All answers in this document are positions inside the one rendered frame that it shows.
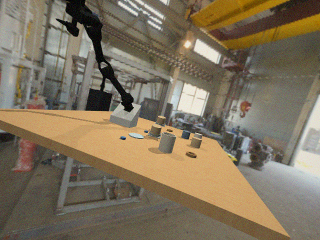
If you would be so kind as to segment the blue cylinder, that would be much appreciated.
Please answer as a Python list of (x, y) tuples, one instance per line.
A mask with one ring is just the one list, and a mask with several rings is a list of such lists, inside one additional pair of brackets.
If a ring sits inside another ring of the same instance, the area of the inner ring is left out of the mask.
[(181, 137), (182, 137), (183, 139), (189, 140), (190, 134), (191, 134), (191, 132), (186, 131), (186, 130), (183, 130)]

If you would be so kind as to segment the white cylinder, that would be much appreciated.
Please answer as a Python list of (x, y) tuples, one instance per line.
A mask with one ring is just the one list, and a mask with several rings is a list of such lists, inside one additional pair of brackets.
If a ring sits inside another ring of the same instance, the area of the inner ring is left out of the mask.
[(199, 134), (199, 133), (196, 133), (196, 132), (194, 134), (194, 137), (199, 138), (199, 139), (202, 139), (202, 136), (203, 136), (202, 134)]

